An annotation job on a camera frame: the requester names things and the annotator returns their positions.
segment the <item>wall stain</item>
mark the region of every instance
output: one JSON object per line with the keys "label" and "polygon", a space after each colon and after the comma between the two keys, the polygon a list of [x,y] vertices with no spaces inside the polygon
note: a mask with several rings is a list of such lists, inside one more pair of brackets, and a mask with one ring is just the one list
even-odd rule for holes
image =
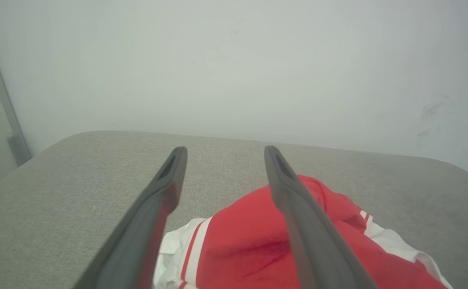
{"label": "wall stain", "polygon": [[419,138],[425,138],[425,137],[427,137],[428,135],[430,135],[430,131],[429,131],[429,130],[423,130],[422,132],[420,132],[419,134],[417,134],[417,137],[419,137]]}
{"label": "wall stain", "polygon": [[423,107],[423,112],[421,117],[423,120],[434,120],[437,115],[439,115],[439,110],[446,106],[445,101],[434,102],[428,106]]}

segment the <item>red fabric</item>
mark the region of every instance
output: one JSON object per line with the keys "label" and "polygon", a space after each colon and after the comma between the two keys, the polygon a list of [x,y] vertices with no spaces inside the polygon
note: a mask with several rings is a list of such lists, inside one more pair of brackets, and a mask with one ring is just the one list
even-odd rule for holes
{"label": "red fabric", "polygon": [[[364,235],[360,207],[311,177],[300,176],[380,289],[441,289],[420,263],[387,254]],[[215,214],[197,269],[199,289],[298,289],[298,275],[284,216],[269,186]]]}

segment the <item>gray fabric surface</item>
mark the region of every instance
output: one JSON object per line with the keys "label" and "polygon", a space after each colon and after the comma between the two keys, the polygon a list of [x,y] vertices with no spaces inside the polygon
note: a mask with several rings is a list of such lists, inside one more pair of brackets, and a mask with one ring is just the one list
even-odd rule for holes
{"label": "gray fabric surface", "polygon": [[[0,289],[71,288],[176,146],[188,148],[166,230],[266,185],[267,143],[142,132],[64,139],[0,181]],[[296,173],[349,196],[468,288],[468,173],[432,159],[276,145]]]}

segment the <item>white stripe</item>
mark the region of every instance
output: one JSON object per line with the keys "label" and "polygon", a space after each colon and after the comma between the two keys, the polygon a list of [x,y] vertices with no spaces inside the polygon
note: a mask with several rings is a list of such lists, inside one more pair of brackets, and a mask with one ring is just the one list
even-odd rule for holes
{"label": "white stripe", "polygon": [[204,218],[194,218],[187,225],[185,225],[184,227],[177,230],[177,231],[181,231],[180,232],[181,235],[179,237],[179,242],[180,242],[180,247],[183,248],[182,251],[175,252],[175,254],[177,254],[179,252],[181,253],[180,262],[178,263],[178,269],[177,269],[177,275],[176,275],[177,278],[179,278],[179,279],[180,279],[180,275],[182,275],[182,268],[184,267],[184,260],[186,259],[186,254],[188,252],[189,244],[191,243],[191,239],[193,238],[193,234],[195,232],[195,229],[204,220],[206,220],[206,219],[204,219]]}
{"label": "white stripe", "polygon": [[187,283],[186,286],[184,286],[184,289],[197,289],[194,287],[192,284]]}
{"label": "white stripe", "polygon": [[[365,219],[367,213],[364,211],[360,212],[361,216]],[[425,252],[418,251],[408,245],[403,239],[390,229],[384,229],[373,222],[373,216],[369,215],[366,223],[366,230],[364,235],[368,236],[377,245],[379,245],[388,254],[398,256],[407,261],[415,263],[419,260],[425,267],[426,271],[437,281],[441,282],[448,289],[453,289],[450,283],[441,275],[437,264],[431,256]]]}
{"label": "white stripe", "polygon": [[203,247],[203,240],[205,240],[205,235],[207,233],[207,228],[209,228],[209,223],[211,222],[212,217],[203,221],[200,225],[197,236],[195,237],[195,242],[193,243],[193,248],[191,248],[191,254],[189,255],[188,267],[186,269],[186,281],[193,286],[197,285],[197,270],[199,267],[199,260],[201,249]]}

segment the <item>clothing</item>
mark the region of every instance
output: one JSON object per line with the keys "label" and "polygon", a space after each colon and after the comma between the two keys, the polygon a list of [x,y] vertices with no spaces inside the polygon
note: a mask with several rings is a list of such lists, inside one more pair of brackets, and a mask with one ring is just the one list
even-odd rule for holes
{"label": "clothing", "polygon": [[[347,196],[299,176],[380,289],[451,288],[427,254],[373,223]],[[300,287],[285,218],[269,186],[164,236],[156,288]]]}

